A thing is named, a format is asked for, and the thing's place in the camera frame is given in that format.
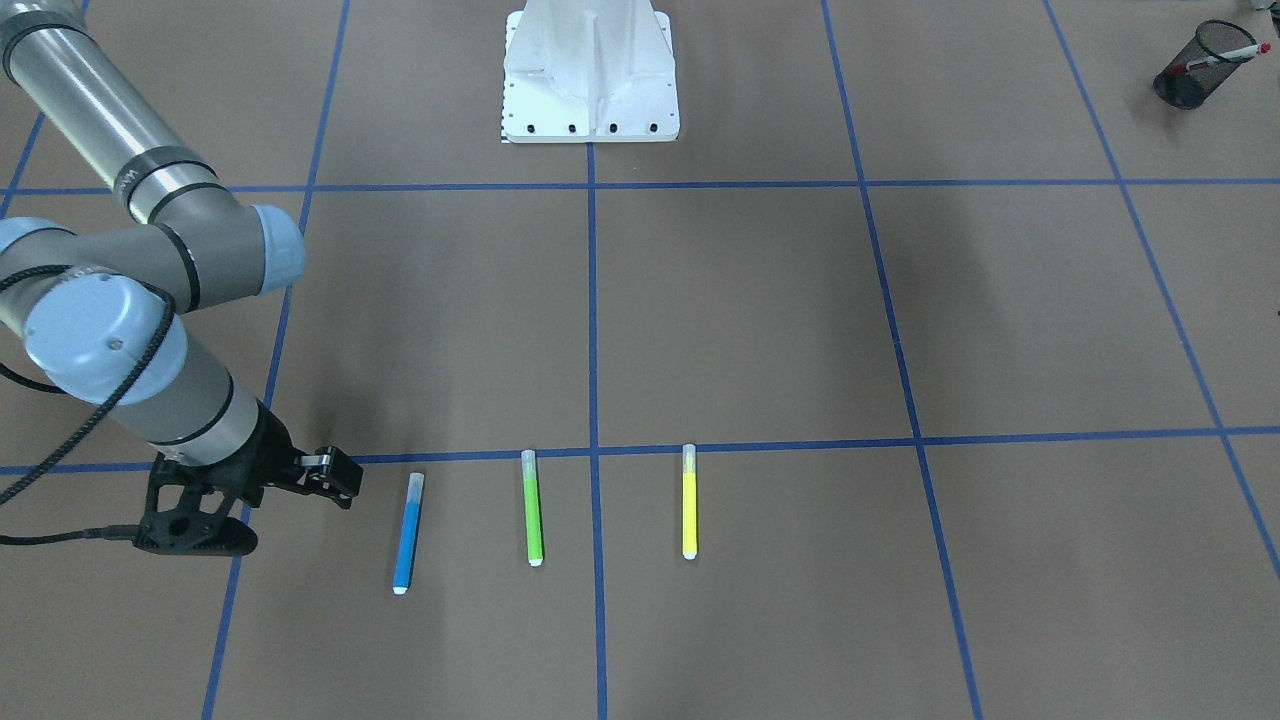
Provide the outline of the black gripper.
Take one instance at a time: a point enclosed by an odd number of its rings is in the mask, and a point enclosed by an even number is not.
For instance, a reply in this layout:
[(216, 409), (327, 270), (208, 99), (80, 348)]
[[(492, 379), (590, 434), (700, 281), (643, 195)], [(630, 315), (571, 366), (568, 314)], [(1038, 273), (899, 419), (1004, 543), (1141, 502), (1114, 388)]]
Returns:
[(262, 501), (266, 489), (282, 489), (351, 509), (364, 486), (364, 466), (335, 446), (302, 454), (275, 414), (261, 402), (256, 409), (256, 424), (247, 441), (215, 464), (215, 488), (239, 501)]

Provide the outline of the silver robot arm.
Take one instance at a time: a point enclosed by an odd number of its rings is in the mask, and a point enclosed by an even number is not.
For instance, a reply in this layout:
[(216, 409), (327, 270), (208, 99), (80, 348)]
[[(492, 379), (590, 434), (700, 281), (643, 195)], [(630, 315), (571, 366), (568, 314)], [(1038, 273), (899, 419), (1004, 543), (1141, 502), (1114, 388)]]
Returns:
[(124, 229), (90, 234), (38, 218), (3, 222), (3, 325), (45, 375), (27, 386), (92, 409), (3, 501), (115, 421), (200, 493), (256, 503), (271, 487), (351, 506), (361, 468), (333, 447), (296, 448), (180, 320), (297, 281), (306, 252), (294, 219), (242, 204), (106, 56), (74, 1), (3, 4), (3, 76), (132, 218)]

